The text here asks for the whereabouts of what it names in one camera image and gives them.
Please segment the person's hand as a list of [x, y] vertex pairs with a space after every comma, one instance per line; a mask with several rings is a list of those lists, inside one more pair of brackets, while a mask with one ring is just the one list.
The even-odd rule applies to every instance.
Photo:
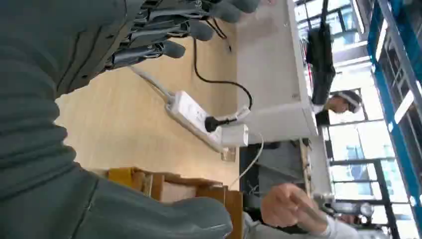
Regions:
[[316, 203], [305, 191], [291, 183], [271, 188], [261, 200], [260, 211], [263, 222], [273, 227], [298, 225], [318, 236], [328, 227], [326, 215]]

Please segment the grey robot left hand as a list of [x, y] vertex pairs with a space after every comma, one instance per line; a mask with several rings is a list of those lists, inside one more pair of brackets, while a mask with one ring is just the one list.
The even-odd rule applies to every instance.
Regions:
[[56, 99], [106, 70], [169, 54], [202, 21], [237, 22], [255, 0], [3, 0], [0, 3], [0, 236], [224, 239], [212, 198], [163, 204], [75, 161]]

